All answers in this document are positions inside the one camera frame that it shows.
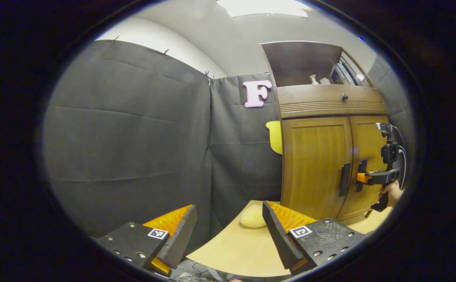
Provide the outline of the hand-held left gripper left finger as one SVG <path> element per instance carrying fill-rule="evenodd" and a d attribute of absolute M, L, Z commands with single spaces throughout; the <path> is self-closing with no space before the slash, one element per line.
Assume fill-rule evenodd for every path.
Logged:
<path fill-rule="evenodd" d="M 124 223 L 95 242 L 130 264 L 169 277 L 185 255 L 197 219 L 190 204 L 144 224 Z"/>

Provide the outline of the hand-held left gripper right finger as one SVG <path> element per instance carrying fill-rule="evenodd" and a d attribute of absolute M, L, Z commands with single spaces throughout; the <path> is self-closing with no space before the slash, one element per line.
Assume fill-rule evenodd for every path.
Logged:
<path fill-rule="evenodd" d="M 279 258 L 291 275 L 341 257 L 366 237 L 333 218 L 315 220 L 269 201 L 263 202 L 262 216 Z"/>

